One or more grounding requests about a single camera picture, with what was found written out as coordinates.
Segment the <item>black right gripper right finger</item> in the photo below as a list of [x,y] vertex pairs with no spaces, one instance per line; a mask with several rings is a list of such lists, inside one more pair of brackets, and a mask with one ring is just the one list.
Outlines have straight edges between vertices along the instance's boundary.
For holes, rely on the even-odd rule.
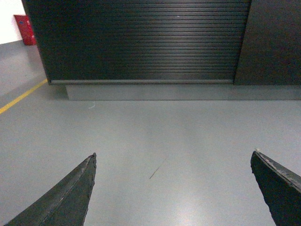
[[288,168],[254,151],[251,169],[265,203],[277,226],[301,224],[301,177]]

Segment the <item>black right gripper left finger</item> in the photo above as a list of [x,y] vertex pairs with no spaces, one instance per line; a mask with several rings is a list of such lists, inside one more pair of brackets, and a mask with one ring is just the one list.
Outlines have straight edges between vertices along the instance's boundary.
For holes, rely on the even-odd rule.
[[82,226],[95,184],[96,153],[88,156],[7,226]]

